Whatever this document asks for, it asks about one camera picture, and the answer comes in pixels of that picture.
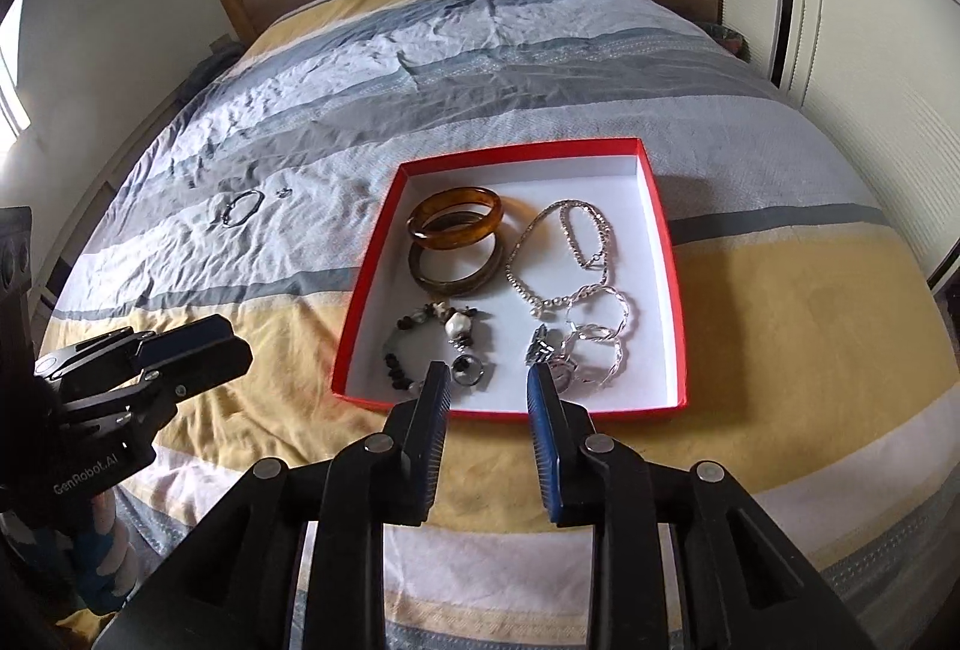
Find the white wardrobe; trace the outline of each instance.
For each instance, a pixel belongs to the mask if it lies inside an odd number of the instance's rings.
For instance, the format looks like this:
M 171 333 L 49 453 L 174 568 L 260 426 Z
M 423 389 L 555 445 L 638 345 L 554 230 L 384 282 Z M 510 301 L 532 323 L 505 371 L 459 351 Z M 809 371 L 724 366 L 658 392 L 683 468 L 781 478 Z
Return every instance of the white wardrobe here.
M 931 286 L 946 282 L 960 268 L 960 0 L 724 0 L 724 21 L 872 187 Z

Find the white bead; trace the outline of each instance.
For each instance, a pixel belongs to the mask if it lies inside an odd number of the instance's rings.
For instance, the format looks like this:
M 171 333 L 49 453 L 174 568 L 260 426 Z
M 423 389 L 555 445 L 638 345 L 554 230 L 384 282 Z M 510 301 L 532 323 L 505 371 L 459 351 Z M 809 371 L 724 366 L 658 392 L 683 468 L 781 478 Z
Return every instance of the white bead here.
M 446 316 L 446 313 L 449 310 L 450 310 L 450 304 L 445 300 L 442 300 L 439 303 L 433 304 L 433 311 L 437 315 L 437 319 L 440 322 L 443 322 L 443 318 Z
M 446 336 L 453 340 L 457 336 L 462 336 L 464 333 L 470 332 L 470 317 L 466 314 L 462 314 L 459 311 L 450 316 L 450 319 L 446 321 L 446 324 L 443 326 L 443 330 L 446 331 Z

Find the red box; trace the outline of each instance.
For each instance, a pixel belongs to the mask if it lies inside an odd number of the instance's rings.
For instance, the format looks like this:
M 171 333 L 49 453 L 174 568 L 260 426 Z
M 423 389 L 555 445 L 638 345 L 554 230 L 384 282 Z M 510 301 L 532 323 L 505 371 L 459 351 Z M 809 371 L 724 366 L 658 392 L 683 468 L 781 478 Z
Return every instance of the red box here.
M 507 253 L 534 215 L 558 199 L 589 201 L 611 223 L 611 284 L 628 297 L 632 308 L 632 323 L 624 336 L 625 360 L 605 386 L 576 382 L 563 398 L 583 404 L 594 417 L 615 420 L 683 408 L 685 342 L 677 274 L 653 172 L 642 143 L 634 138 L 524 143 L 401 164 L 360 266 L 333 367 L 333 393 L 370 409 L 389 409 L 411 397 L 392 389 L 383 363 L 385 343 L 397 319 L 429 300 L 406 268 L 410 247 L 406 220 L 429 194 L 467 185 L 488 187 L 503 199 L 500 230 Z M 579 213 L 579 221 L 577 215 L 573 212 L 574 231 L 589 256 L 596 246 L 595 229 L 585 215 Z M 425 252 L 424 269 L 429 258 L 450 273 L 448 278 L 459 277 L 482 263 L 492 245 L 491 237 L 475 247 Z M 524 243 L 515 270 L 544 297 L 568 295 L 599 276 L 577 266 L 555 214 Z M 451 415 L 526 420 L 524 355 L 541 321 L 531 316 L 502 271 L 455 305 L 474 306 L 483 313 L 475 321 L 470 352 L 485 363 L 487 373 L 475 388 L 453 385 Z M 572 316 L 579 322 L 616 325 L 619 312 L 613 297 L 594 295 L 578 304 Z M 563 329 L 563 311 L 557 314 L 547 324 Z M 402 335 L 395 351 L 411 377 L 423 375 L 431 360 L 449 364 L 456 355 L 438 323 L 425 323 Z M 611 345 L 584 343 L 583 349 L 589 354 L 574 357 L 584 366 L 584 375 L 603 375 L 613 360 Z

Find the bangle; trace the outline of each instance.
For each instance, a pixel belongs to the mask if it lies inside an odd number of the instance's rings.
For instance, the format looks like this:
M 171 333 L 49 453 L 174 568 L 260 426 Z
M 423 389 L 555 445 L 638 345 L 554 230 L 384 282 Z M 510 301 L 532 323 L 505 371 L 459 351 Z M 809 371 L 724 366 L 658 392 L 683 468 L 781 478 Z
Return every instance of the bangle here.
M 483 215 L 477 214 L 475 211 L 454 211 L 432 218 L 426 226 L 440 231 L 458 225 L 475 224 L 484 218 Z M 483 263 L 483 266 L 481 266 L 478 271 L 474 271 L 470 276 L 464 276 L 462 279 L 454 279 L 448 282 L 437 281 L 436 279 L 424 276 L 424 272 L 421 271 L 421 267 L 419 266 L 421 264 L 421 257 L 424 256 L 424 248 L 419 244 L 411 244 L 410 254 L 407 255 L 407 263 L 410 266 L 410 275 L 414 277 L 414 281 L 422 290 L 432 292 L 433 295 L 438 295 L 439 297 L 449 298 L 467 295 L 469 292 L 473 292 L 490 281 L 491 276 L 496 273 L 501 263 L 503 263 L 503 254 L 503 241 L 500 239 L 500 233 L 494 230 L 493 251 L 490 257 L 488 257 L 486 263 Z
M 465 224 L 459 230 L 430 229 L 428 222 L 431 217 L 451 206 L 468 203 L 490 206 L 490 212 L 482 215 L 475 223 Z M 431 194 L 416 206 L 407 220 L 407 232 L 414 239 L 414 243 L 424 249 L 459 249 L 485 239 L 498 228 L 501 220 L 503 204 L 498 194 L 483 187 L 457 187 Z

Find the screw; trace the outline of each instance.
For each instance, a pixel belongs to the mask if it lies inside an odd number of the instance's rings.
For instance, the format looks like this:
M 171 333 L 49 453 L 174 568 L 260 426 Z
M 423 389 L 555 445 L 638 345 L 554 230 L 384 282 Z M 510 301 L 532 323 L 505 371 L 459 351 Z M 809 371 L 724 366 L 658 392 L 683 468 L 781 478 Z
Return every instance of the screw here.
M 613 451 L 613 439 L 604 433 L 592 433 L 584 439 L 584 447 L 587 447 L 587 452 L 602 455 Z
M 253 466 L 253 476 L 257 479 L 272 479 L 280 473 L 281 463 L 278 458 L 263 458 Z
M 37 365 L 34 367 L 34 373 L 37 375 L 44 375 L 46 372 L 49 372 L 52 367 L 56 365 L 56 358 L 53 355 L 47 355 L 42 360 L 37 361 Z
M 725 474 L 726 471 L 723 471 L 723 466 L 720 466 L 720 463 L 714 463 L 713 461 L 697 463 L 697 476 L 704 482 L 719 482 Z
M 394 440 L 385 433 L 374 433 L 368 436 L 363 442 L 363 447 L 368 452 L 386 452 L 394 445 Z

